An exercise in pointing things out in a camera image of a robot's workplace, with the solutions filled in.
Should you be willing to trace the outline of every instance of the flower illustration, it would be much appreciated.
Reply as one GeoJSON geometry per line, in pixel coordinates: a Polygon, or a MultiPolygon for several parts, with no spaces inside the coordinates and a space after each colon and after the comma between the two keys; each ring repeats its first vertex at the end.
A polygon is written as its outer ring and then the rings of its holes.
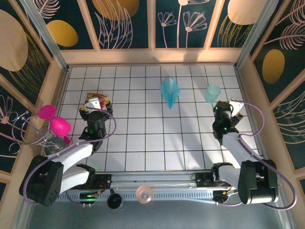
{"type": "Polygon", "coordinates": [[[175,17],[173,15],[173,12],[171,12],[171,13],[166,12],[164,15],[162,12],[160,12],[160,13],[158,13],[158,18],[159,18],[159,21],[160,21],[162,29],[163,29],[164,44],[165,44],[165,47],[167,48],[164,27],[175,25],[175,24],[177,24],[177,21],[174,20],[175,17]]]}
{"type": "Polygon", "coordinates": [[[178,0],[179,4],[181,6],[186,6],[186,5],[194,5],[194,4],[201,4],[201,3],[207,3],[210,0],[178,0]]]}
{"type": "Polygon", "coordinates": [[[187,48],[187,39],[189,36],[189,32],[205,30],[207,28],[207,23],[205,22],[205,12],[199,13],[194,12],[190,17],[190,12],[183,13],[183,21],[186,31],[186,41],[185,47],[187,48]]]}
{"type": "Polygon", "coordinates": [[[0,123],[2,124],[9,124],[9,122],[13,122],[18,117],[17,112],[12,112],[11,109],[13,108],[13,99],[9,96],[6,98],[6,102],[3,95],[0,95],[0,123]],[[16,115],[15,118],[10,118],[10,116],[14,114],[16,115]]]}

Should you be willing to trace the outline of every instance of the white grid mat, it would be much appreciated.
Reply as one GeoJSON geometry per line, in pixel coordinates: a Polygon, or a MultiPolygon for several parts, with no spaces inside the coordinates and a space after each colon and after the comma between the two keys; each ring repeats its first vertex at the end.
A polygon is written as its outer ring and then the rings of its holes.
{"type": "MultiPolygon", "coordinates": [[[[72,125],[76,141],[87,125],[78,112],[87,93],[109,96],[117,131],[99,152],[81,161],[97,172],[210,169],[223,161],[238,166],[213,136],[213,106],[204,99],[209,84],[222,89],[217,100],[243,99],[230,65],[74,67],[60,116],[72,125]],[[160,92],[167,77],[181,90],[171,110],[160,92]]],[[[247,115],[245,108],[241,113],[247,115]]],[[[113,126],[106,121],[108,133],[113,126]]],[[[248,117],[236,128],[252,132],[248,117]]],[[[257,149],[254,138],[244,140],[257,149]]]]}

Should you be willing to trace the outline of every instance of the translucent cup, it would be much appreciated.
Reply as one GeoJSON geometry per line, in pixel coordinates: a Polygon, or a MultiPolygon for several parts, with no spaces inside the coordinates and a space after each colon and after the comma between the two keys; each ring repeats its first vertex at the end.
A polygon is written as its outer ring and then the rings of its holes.
{"type": "Polygon", "coordinates": [[[208,103],[213,103],[218,98],[220,94],[220,88],[216,85],[210,85],[208,86],[208,89],[206,90],[205,94],[205,100],[208,103]]]}

